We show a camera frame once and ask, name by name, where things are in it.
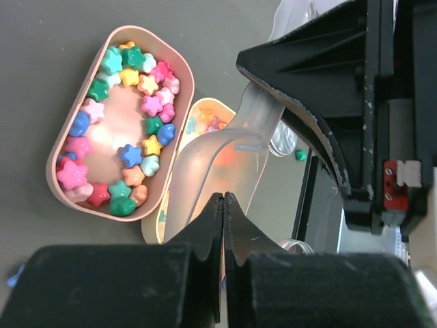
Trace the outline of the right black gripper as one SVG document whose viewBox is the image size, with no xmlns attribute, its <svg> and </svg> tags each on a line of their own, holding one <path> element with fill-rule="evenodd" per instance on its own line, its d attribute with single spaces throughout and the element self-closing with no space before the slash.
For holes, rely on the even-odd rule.
<svg viewBox="0 0 437 328">
<path fill-rule="evenodd" d="M 349 228 L 407 235 L 436 186 L 436 2 L 341 1 L 316 17 L 312 5 L 280 2 L 268 41 L 236 67 L 270 94 L 364 98 L 364 140 L 300 102 L 283 120 L 332 174 Z"/>
</svg>

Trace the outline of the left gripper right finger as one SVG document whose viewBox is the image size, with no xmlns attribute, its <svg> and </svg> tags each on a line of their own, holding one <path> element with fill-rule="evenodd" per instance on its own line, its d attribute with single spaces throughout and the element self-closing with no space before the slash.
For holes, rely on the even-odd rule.
<svg viewBox="0 0 437 328">
<path fill-rule="evenodd" d="M 433 327 L 411 270 L 388 254 L 292 254 L 236 196 L 223 200 L 230 327 Z"/>
</svg>

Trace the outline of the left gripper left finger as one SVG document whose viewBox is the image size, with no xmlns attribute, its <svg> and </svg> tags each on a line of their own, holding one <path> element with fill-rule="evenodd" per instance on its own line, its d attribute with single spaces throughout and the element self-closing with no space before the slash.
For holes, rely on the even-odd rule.
<svg viewBox="0 0 437 328">
<path fill-rule="evenodd" d="M 162 245 L 53 245 L 27 261 L 2 327 L 213 327 L 223 201 Z"/>
</svg>

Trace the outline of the clear plastic jar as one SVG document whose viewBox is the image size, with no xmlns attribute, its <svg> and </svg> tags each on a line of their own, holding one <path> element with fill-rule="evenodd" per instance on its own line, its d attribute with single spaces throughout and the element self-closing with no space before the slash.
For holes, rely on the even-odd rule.
<svg viewBox="0 0 437 328">
<path fill-rule="evenodd" d="M 296 239 L 286 239 L 281 243 L 281 247 L 292 254 L 313 254 L 314 251 L 310 245 L 304 241 Z"/>
</svg>

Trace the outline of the clear plastic scoop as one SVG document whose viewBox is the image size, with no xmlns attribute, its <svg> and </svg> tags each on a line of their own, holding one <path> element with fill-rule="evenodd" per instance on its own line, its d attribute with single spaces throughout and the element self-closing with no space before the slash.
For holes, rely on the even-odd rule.
<svg viewBox="0 0 437 328">
<path fill-rule="evenodd" d="M 165 242 L 199 215 L 213 193 L 231 192 L 248 210 L 283 112 L 281 103 L 250 83 L 225 128 L 203 134 L 183 148 L 169 185 Z"/>
</svg>

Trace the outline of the pink tray opaque star candies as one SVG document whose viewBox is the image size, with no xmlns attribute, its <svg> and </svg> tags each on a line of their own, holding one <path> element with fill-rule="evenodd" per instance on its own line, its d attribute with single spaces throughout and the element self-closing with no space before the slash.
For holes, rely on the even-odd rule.
<svg viewBox="0 0 437 328">
<path fill-rule="evenodd" d="M 186 60 L 142 27 L 112 31 L 46 164 L 53 195 L 75 210 L 137 221 L 162 200 L 195 91 Z"/>
</svg>

